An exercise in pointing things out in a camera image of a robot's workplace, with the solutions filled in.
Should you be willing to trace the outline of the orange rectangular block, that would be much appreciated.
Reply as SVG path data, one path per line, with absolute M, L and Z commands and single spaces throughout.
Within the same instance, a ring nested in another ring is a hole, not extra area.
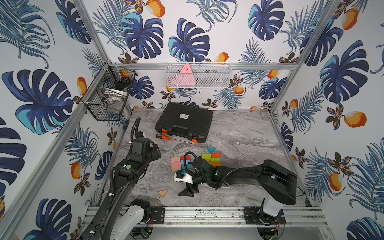
M 221 162 L 212 162 L 213 167 L 221 167 L 222 163 Z

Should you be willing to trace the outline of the light green narrow block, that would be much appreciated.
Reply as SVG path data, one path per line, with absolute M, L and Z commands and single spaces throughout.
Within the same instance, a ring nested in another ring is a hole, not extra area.
M 221 158 L 211 158 L 211 163 L 218 163 L 221 161 Z

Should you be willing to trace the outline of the teal triangle block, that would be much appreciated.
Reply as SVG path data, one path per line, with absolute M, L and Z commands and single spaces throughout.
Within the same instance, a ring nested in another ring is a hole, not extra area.
M 216 151 L 216 148 L 213 148 L 213 147 L 207 147 L 207 151 L 209 153 L 214 153 Z

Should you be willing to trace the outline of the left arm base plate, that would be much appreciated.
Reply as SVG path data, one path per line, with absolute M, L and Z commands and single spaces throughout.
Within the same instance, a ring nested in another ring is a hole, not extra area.
M 151 206 L 149 201 L 141 199 L 133 200 L 131 206 L 139 206 L 144 210 L 144 216 L 140 223 L 147 225 L 162 225 L 164 223 L 165 208 Z

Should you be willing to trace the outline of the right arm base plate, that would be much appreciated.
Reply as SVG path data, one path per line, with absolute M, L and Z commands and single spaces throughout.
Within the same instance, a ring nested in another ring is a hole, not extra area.
M 283 209 L 280 209 L 277 216 L 270 216 L 263 212 L 262 207 L 245 207 L 244 218 L 247 225 L 261 225 L 261 226 L 272 226 L 272 225 L 285 225 L 286 219 Z

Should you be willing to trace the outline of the natural wood rectangular block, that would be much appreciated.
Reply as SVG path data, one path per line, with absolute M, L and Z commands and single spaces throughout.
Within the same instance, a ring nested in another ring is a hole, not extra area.
M 172 157 L 171 158 L 171 162 L 180 162 L 181 161 L 181 157 Z

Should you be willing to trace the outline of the light blue block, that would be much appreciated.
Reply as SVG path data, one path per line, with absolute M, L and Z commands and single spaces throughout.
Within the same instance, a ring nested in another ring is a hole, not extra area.
M 181 160 L 181 164 L 183 165 L 183 164 L 186 164 L 186 165 L 188 165 L 189 163 L 190 163 L 191 161 L 190 160 Z

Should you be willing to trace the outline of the natural wood triangle block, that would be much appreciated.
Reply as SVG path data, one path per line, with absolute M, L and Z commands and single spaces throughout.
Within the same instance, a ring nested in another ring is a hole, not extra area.
M 161 190 L 161 191 L 158 191 L 157 193 L 158 193 L 162 198 L 164 198 L 164 197 L 168 194 L 168 191 L 169 191 L 169 190 Z

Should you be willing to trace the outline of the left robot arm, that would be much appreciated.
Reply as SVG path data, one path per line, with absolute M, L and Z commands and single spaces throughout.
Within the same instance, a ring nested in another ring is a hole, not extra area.
M 151 205 L 136 199 L 121 217 L 120 212 L 135 185 L 145 176 L 152 161 L 161 158 L 157 144 L 139 131 L 141 117 L 131 130 L 130 149 L 127 157 L 113 167 L 109 174 L 110 188 L 80 240 L 125 240 L 139 223 L 151 220 Z

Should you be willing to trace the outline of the pink block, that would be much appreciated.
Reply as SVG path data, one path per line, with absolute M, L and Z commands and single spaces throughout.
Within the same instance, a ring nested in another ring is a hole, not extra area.
M 178 161 L 178 162 L 171 162 L 171 166 L 172 166 L 172 168 L 180 167 L 181 166 L 181 162 L 180 161 Z

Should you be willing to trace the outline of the red block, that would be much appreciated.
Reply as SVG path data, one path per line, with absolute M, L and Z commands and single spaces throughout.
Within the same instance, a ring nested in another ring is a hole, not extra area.
M 190 155 L 188 155 L 188 156 L 181 156 L 181 161 L 184 161 L 184 160 L 188 160 L 188 161 L 190 161 L 191 160 L 191 156 Z

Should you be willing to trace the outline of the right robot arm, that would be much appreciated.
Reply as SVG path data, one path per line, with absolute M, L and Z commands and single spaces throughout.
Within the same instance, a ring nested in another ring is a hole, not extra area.
M 199 192 L 199 185 L 207 184 L 218 190 L 224 185 L 261 186 L 269 194 L 263 199 L 261 214 L 277 217 L 284 206 L 293 206 L 297 198 L 297 175 L 272 160 L 247 168 L 215 167 L 201 157 L 191 163 L 192 169 L 178 170 L 176 182 L 186 183 L 180 197 L 193 197 Z

